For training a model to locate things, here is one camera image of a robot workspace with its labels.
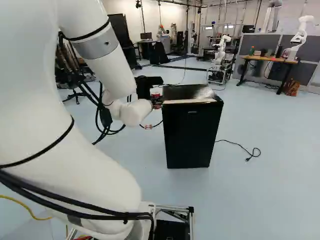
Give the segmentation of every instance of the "gray floor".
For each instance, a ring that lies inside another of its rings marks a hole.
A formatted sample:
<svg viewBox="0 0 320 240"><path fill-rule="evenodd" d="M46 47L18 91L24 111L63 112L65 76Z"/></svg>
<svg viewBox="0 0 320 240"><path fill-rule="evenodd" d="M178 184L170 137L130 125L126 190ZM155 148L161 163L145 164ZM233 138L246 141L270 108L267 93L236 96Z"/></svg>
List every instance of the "gray floor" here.
<svg viewBox="0 0 320 240"><path fill-rule="evenodd" d="M161 76L166 84L176 84L184 70L149 66L134 75ZM183 84L205 82L206 73L201 71L187 70L183 79ZM301 91L297 97L276 95L275 90L253 83L236 87L237 82L231 80L217 92L225 102L217 140L234 141L249 150L258 147L259 158L245 162L248 156L242 149L220 142L214 146L209 168L169 170L162 125L152 130L127 127L97 147L136 177L143 200L194 206L196 240L318 240L320 96ZM98 91L97 82L89 85ZM71 93L59 92L62 98ZM71 100L65 106L85 137L95 140L99 132L94 106L84 97L80 105ZM144 124L161 118L161 110L155 110ZM112 128L120 125L115 122ZM40 233L32 239L59 240L65 232L58 220L47 227L47 235L40 228L35 224L28 228L35 236ZM21 236L2 240L26 239Z"/></svg>

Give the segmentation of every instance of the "white robot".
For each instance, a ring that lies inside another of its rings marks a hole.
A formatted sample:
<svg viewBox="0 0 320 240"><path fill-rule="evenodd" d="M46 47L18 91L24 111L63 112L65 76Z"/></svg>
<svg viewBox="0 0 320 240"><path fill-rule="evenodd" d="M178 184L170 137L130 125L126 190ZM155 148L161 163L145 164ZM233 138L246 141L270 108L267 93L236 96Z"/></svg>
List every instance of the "white robot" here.
<svg viewBox="0 0 320 240"><path fill-rule="evenodd" d="M219 44L213 44L212 46L217 47L218 52L214 54L214 61L215 65L221 65L222 60L225 59L226 53L226 43L231 41L231 37L227 35L223 35Z"/></svg>
<svg viewBox="0 0 320 240"><path fill-rule="evenodd" d="M163 36L163 34L167 34L167 33L166 33L165 29L164 29L164 26L162 24L160 24L158 32L156 33L157 39L160 40L161 37Z"/></svg>
<svg viewBox="0 0 320 240"><path fill-rule="evenodd" d="M268 31L269 22L271 20L271 12L274 9L273 13L273 23L272 23L272 30L271 32L275 32L278 27L278 17L279 12L282 8L282 0L270 0L268 8L266 9L266 14L264 17L263 25L261 28L261 33L266 33Z"/></svg>
<svg viewBox="0 0 320 240"><path fill-rule="evenodd" d="M286 48L282 54L283 57L287 58L290 61L295 60L299 48L306 43L307 41L307 23L314 23L315 18L311 15L302 16L299 18L300 26L298 32L291 39L291 44L295 45L291 48Z"/></svg>
<svg viewBox="0 0 320 240"><path fill-rule="evenodd" d="M23 191L26 186L21 190L17 181L122 213L117 214L119 220L105 221L100 219L110 217L111 211L41 197L60 206L61 210L51 209L53 216L99 240L149 238L151 218L132 215L153 216L155 206L142 202L141 189L126 169L84 138L55 83L60 29L102 82L102 101L113 118L137 126L152 111L148 100L125 104L119 100L136 91L136 82L103 4L100 0L3 0L0 11L5 33L0 39L5 56L0 65L1 182L25 197L33 190ZM16 178L15 184L8 178ZM69 214L75 211L83 217Z"/></svg>

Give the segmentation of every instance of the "white wall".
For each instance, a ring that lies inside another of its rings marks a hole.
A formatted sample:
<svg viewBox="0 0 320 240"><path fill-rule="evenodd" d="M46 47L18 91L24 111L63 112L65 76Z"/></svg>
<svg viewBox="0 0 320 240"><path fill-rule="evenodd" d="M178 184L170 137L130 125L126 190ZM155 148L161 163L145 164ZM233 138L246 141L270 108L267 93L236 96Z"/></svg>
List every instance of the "white wall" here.
<svg viewBox="0 0 320 240"><path fill-rule="evenodd" d="M304 6L305 0L283 0L283 5L279 14L279 19L284 19L284 18L290 18L290 19L298 19L301 10ZM211 1L209 4L215 5L219 4L220 0L214 0ZM257 8L259 7L260 0L252 0L247 2L246 6L246 11L245 11L245 17L243 20L244 24L247 25L254 25L256 23L256 18L257 18ZM239 24L241 22L242 18L242 10L245 7L245 2L240 2L238 6L236 4L228 4L226 8L226 23L234 23L236 20L236 12L238 8L238 20L237 23ZM269 0L262 0L258 20L257 20L257 25L256 29L261 28L265 15L267 12L267 8L269 5ZM319 17L319 9L320 9L320 1L319 0L308 0L308 4L305 7L304 10L304 15L313 15L316 18L316 23L320 22L320 17ZM220 14L220 22L224 23L224 15L225 15L225 7L221 7L221 14ZM212 21L218 22L218 16L219 16L219 7L218 6L213 6L209 7L208 9L208 14L207 14L207 21L206 24L210 24ZM203 23L205 19L205 15L203 14L202 16Z"/></svg>
<svg viewBox="0 0 320 240"><path fill-rule="evenodd" d="M102 0L102 2L108 14L125 14L132 42L141 40L140 33L143 33L141 8L135 7L134 0ZM145 31L151 32L152 38L156 39L160 24L158 3L154 0L142 0L142 6ZM171 30L171 23L176 23L178 31L186 30L186 6L161 2L160 9L161 22L165 30ZM193 7L189 10L189 20L194 20Z"/></svg>

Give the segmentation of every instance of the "black box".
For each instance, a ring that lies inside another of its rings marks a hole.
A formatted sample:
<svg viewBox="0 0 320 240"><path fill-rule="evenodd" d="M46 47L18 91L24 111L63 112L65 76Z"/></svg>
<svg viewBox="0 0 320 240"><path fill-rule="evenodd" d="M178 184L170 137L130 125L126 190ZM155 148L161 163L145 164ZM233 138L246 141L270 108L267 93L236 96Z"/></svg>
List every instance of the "black box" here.
<svg viewBox="0 0 320 240"><path fill-rule="evenodd" d="M162 118L169 169L208 168L224 102L200 99L204 84L163 87Z"/></svg>

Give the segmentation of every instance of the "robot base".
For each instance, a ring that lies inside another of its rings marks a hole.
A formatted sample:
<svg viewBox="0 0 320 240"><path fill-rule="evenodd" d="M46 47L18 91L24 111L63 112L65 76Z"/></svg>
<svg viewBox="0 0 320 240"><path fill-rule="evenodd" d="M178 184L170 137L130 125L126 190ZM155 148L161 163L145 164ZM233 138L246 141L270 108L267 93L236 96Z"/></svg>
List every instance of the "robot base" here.
<svg viewBox="0 0 320 240"><path fill-rule="evenodd" d="M155 206L155 231L154 240L194 240L194 208L189 207L175 207L156 205ZM149 229L142 227L144 232L149 232ZM71 229L66 240L73 240L77 234L76 229ZM148 235L144 235L143 239L137 239L130 234L126 239L147 240Z"/></svg>

